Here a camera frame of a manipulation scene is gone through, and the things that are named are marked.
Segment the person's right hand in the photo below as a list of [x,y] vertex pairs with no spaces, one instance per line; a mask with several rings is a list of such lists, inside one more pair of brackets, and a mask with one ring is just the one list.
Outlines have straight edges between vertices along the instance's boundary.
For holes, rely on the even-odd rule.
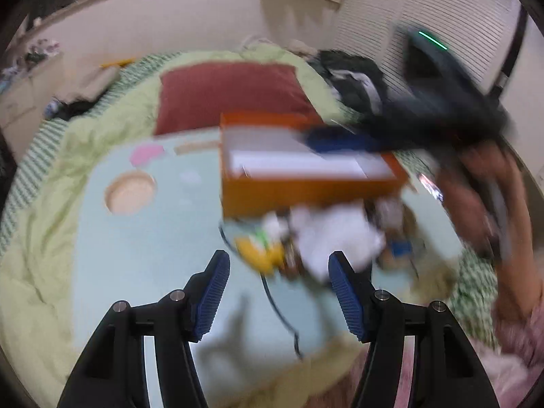
[[[511,256],[495,265],[498,280],[496,312],[503,320],[523,321],[539,305],[542,281],[534,260],[532,227],[522,175],[512,154],[493,142],[467,150],[460,159],[478,180],[496,182],[505,200]],[[460,239],[478,252],[487,248],[495,228],[477,193],[453,167],[442,166],[436,183]]]

